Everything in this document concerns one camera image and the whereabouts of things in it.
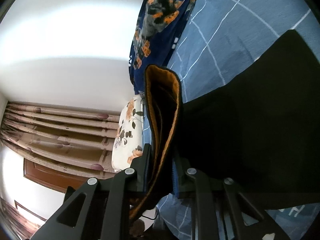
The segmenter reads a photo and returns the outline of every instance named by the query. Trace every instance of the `window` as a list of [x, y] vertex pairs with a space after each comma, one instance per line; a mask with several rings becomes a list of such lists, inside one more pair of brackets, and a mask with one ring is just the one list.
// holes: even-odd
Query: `window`
[[36, 224], [42, 226], [47, 221], [46, 219], [38, 216], [37, 214], [34, 214], [30, 210], [28, 210], [27, 208], [25, 208], [24, 206], [19, 204], [17, 201], [14, 201], [14, 204], [16, 206], [16, 209], [19, 211], [19, 213], [23, 217], [28, 219], [30, 222], [33, 222], [33, 223], [36, 223]]

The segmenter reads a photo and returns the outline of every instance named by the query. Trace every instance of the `white floral pillow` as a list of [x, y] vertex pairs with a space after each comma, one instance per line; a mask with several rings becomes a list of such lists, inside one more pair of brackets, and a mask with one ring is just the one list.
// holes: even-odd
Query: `white floral pillow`
[[124, 107], [112, 150], [112, 167], [115, 172], [129, 168], [135, 157], [142, 155], [143, 104], [135, 95]]

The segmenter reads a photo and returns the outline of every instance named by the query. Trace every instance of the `white wall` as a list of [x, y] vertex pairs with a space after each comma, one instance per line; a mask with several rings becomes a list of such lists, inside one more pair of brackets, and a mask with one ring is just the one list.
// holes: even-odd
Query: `white wall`
[[142, 0], [16, 0], [0, 24], [0, 91], [13, 101], [121, 111]]
[[0, 93], [0, 123], [2, 121], [3, 113], [5, 111], [5, 107], [7, 106], [8, 100], [4, 97], [2, 93]]
[[64, 194], [23, 177], [23, 158], [8, 147], [0, 152], [1, 197], [14, 206], [14, 201], [48, 219], [63, 203]]

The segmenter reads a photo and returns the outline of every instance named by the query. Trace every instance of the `floral blanket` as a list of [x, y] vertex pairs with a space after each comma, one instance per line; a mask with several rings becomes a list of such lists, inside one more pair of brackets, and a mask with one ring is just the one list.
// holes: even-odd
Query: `floral blanket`
[[144, 70], [166, 66], [196, 0], [143, 0], [133, 37], [129, 75], [135, 94], [143, 96]]
[[142, 155], [143, 105], [134, 96], [120, 114], [119, 127], [112, 150], [115, 172], [129, 168], [135, 157]]

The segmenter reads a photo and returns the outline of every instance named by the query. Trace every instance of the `orange lining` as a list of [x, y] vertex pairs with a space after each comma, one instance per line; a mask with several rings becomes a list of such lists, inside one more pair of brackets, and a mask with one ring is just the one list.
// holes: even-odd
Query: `orange lining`
[[[153, 109], [152, 106], [152, 95], [151, 95], [151, 82], [153, 81], [153, 79], [155, 79], [155, 76], [158, 80], [161, 80], [165, 83], [165, 85], [168, 85], [169, 87], [172, 87], [173, 92], [176, 95], [176, 103], [177, 103], [177, 108], [175, 110], [174, 113], [174, 118], [173, 118], [173, 122], [172, 122], [172, 127], [170, 129], [169, 132], [169, 136], [168, 139], [166, 140], [166, 143], [164, 145], [164, 149], [162, 151], [162, 156], [161, 156], [161, 160], [160, 160], [160, 164], [158, 169], [156, 170], [156, 160], [158, 157], [158, 149], [159, 149], [159, 131], [158, 131], [158, 127], [157, 127], [157, 123], [156, 123], [156, 118], [155, 118], [155, 111]], [[146, 78], [146, 93], [147, 93], [147, 99], [148, 99], [148, 109], [149, 109], [149, 113], [150, 113], [150, 118], [151, 118], [151, 122], [153, 124], [153, 128], [154, 128], [154, 133], [155, 133], [155, 158], [154, 158], [154, 166], [153, 166], [153, 171], [152, 171], [152, 177], [155, 175], [154, 180], [152, 181], [152, 184], [150, 186], [149, 191], [147, 192], [146, 196], [140, 201], [139, 205], [134, 207], [132, 210], [130, 210], [130, 219], [134, 219], [135, 216], [137, 215], [138, 211], [140, 210], [140, 208], [142, 207], [142, 205], [145, 203], [145, 201], [148, 199], [148, 197], [150, 196], [156, 181], [159, 177], [159, 174], [161, 172], [161, 168], [162, 165], [164, 163], [164, 160], [166, 158], [167, 155], [167, 150], [169, 147], [169, 144], [172, 140], [173, 137], [173, 132], [175, 130], [176, 124], [177, 124], [177, 118], [178, 118], [178, 112], [180, 109], [180, 97], [179, 97], [179, 93], [180, 93], [180, 84], [179, 81], [177, 80], [176, 76], [171, 73], [168, 70], [165, 69], [161, 69], [158, 68], [155, 65], [151, 65], [148, 66], [148, 68], [146, 69], [145, 72], [145, 78]]]

